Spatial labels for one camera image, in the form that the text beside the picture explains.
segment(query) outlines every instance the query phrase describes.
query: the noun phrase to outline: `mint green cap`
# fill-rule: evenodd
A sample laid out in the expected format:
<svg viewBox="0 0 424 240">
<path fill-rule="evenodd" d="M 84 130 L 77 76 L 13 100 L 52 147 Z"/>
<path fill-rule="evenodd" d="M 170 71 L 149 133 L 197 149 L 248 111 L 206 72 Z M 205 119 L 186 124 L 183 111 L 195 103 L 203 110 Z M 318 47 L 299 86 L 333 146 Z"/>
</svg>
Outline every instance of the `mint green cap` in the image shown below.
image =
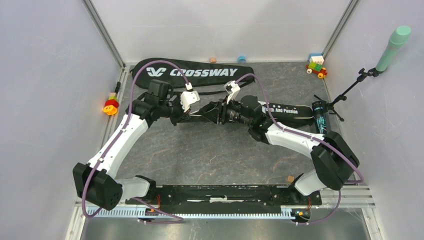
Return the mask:
<svg viewBox="0 0 424 240">
<path fill-rule="evenodd" d="M 411 35 L 411 27 L 407 25 L 400 26 L 391 34 L 388 41 L 391 44 L 403 45 L 405 44 Z"/>
</svg>

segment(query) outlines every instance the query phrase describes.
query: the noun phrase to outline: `black fabric bag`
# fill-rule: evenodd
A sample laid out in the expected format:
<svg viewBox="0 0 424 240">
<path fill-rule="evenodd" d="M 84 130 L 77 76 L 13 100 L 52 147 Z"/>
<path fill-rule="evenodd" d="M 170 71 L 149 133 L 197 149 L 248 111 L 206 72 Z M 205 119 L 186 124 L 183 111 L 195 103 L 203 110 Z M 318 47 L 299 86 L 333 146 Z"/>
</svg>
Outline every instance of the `black fabric bag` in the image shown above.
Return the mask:
<svg viewBox="0 0 424 240">
<path fill-rule="evenodd" d="M 177 65 L 187 76 L 193 87 L 224 85 L 229 81 L 235 81 L 239 79 L 245 74 L 254 73 L 253 69 L 249 66 L 204 63 L 154 57 L 142 60 L 141 62 L 137 63 L 137 65 L 132 70 L 132 78 L 136 76 L 137 72 L 145 64 L 156 60 L 165 60 Z M 147 67 L 145 70 L 143 70 L 143 72 L 140 73 L 135 84 L 142 89 L 148 89 L 150 81 L 153 79 L 170 83 L 175 89 L 184 88 L 186 86 L 186 83 L 184 82 L 184 79 L 179 71 L 166 63 L 155 63 Z M 240 87 L 251 84 L 254 82 L 254 80 L 255 79 L 252 76 L 248 76 L 242 80 L 243 83 L 240 84 Z M 212 95 L 224 92 L 225 90 L 199 92 L 199 95 Z"/>
</svg>

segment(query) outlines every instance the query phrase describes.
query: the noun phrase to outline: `mint green cylinder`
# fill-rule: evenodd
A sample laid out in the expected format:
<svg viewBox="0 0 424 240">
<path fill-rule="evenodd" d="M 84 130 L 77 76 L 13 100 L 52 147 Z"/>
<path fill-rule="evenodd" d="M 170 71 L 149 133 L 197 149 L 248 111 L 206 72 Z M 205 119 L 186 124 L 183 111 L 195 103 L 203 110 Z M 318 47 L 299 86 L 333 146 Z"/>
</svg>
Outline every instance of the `mint green cylinder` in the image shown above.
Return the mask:
<svg viewBox="0 0 424 240">
<path fill-rule="evenodd" d="M 409 26 L 400 26 L 398 27 L 388 39 L 388 45 L 383 52 L 383 55 L 378 61 L 375 69 L 379 72 L 386 70 L 387 66 L 392 62 L 393 58 L 396 56 L 398 50 L 407 43 L 411 34 L 411 28 Z"/>
</svg>

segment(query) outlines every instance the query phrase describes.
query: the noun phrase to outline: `tripod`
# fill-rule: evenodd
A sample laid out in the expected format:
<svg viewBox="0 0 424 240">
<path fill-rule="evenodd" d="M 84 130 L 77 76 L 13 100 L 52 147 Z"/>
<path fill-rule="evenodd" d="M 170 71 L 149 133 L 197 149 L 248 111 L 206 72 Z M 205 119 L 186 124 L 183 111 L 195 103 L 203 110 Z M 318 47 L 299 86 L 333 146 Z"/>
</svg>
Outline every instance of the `tripod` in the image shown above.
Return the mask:
<svg viewBox="0 0 424 240">
<path fill-rule="evenodd" d="M 346 89 L 346 91 L 344 91 L 342 94 L 338 95 L 334 101 L 332 102 L 327 102 L 326 103 L 326 107 L 328 111 L 331 111 L 329 114 L 332 115 L 336 115 L 338 117 L 338 119 L 341 122 L 344 122 L 345 119 L 343 117 L 341 117 L 336 110 L 334 109 L 334 105 L 338 102 L 340 102 L 340 100 L 346 101 L 346 99 L 348 99 L 347 96 L 345 96 L 351 89 L 353 89 L 358 83 L 362 82 L 364 79 L 366 79 L 367 77 L 373 76 L 374 78 L 378 77 L 381 73 L 383 73 L 382 71 L 377 71 L 376 68 L 372 68 L 369 71 L 365 71 L 365 68 L 362 68 L 361 70 L 359 70 L 358 74 L 359 76 L 356 78 L 356 81 L 350 85 L 350 87 L 348 87 Z M 320 97 L 318 97 L 317 95 L 313 95 L 315 98 L 317 98 L 318 100 L 322 100 Z"/>
</svg>

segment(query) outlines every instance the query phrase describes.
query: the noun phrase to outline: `black can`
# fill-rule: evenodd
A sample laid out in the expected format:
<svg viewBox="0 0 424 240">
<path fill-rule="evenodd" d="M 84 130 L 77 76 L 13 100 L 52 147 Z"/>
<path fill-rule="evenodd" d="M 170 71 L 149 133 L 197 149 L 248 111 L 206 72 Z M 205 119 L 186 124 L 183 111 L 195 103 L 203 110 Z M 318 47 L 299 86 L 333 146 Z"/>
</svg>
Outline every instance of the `black can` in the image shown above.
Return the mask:
<svg viewBox="0 0 424 240">
<path fill-rule="evenodd" d="M 324 135 L 330 132 L 331 125 L 327 102 L 324 100 L 314 101 L 312 103 L 312 113 L 316 132 Z"/>
</svg>

